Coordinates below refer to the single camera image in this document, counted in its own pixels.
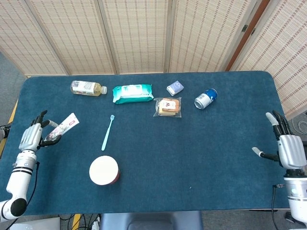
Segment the toothpaste tube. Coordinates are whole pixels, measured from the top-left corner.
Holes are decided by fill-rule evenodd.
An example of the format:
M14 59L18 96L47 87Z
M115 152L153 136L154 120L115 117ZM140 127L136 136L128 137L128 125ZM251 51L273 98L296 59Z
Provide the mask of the toothpaste tube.
M54 140L58 135L64 135L75 125L79 124L74 113L71 113L61 124L59 124L51 133L47 135L45 140Z

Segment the robotic hand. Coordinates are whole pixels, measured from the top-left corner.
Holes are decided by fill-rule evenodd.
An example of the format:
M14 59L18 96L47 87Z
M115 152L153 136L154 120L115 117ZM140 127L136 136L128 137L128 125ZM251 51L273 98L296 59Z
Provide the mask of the robotic hand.
M288 121L278 112L266 113L266 117L273 126L278 145L277 155L267 154L253 147L253 151L262 158L278 161L286 169L283 176L288 193L288 201L292 217L307 226L307 176L303 167L307 165L303 142L295 136Z
M12 198L0 202L0 222L16 219L25 212L29 182L34 166L37 164L36 170L39 166L39 162L36 162L35 152L41 147L54 145L61 139L61 136L58 136L53 141L43 141L43 128L52 123L50 120L43 122L46 113L47 110L43 111L24 131L19 145L21 153L18 154L16 162L13 164L13 171L6 187L6 191L12 194Z

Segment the plastic bottle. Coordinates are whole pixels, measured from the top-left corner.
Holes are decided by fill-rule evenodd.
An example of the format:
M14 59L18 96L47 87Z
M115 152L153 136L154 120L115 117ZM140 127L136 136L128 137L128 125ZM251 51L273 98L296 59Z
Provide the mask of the plastic bottle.
M106 94L107 88L96 82L74 80L71 83L71 92L74 94L99 96L100 94Z

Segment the green wet wipes pack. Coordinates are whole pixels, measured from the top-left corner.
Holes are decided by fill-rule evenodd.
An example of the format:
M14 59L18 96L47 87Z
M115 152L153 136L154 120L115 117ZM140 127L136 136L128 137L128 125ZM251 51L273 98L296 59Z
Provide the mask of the green wet wipes pack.
M154 98L152 92L152 86L146 84L117 86L113 89L113 102L148 102Z

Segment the small blue box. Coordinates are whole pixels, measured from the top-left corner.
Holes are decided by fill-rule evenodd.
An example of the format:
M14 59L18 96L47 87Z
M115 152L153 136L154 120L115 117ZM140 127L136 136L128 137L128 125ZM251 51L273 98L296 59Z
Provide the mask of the small blue box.
M179 81L175 81L173 84L167 86L166 90L172 95L176 95L183 90L183 85Z

